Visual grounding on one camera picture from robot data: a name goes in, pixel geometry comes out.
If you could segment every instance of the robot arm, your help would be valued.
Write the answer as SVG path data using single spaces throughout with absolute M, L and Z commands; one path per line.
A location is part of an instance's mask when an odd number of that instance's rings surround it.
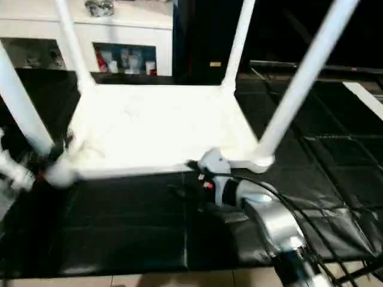
M 240 207 L 260 227 L 271 246 L 273 265 L 284 286 L 331 286 L 308 251 L 294 215 L 270 192 L 275 191 L 272 186 L 265 185 L 269 190 L 250 181 L 214 176 L 230 174 L 230 164 L 218 149 L 208 151 L 197 165 L 202 171 L 200 179 L 205 180 L 209 173 L 213 175 L 211 180 L 216 205 Z

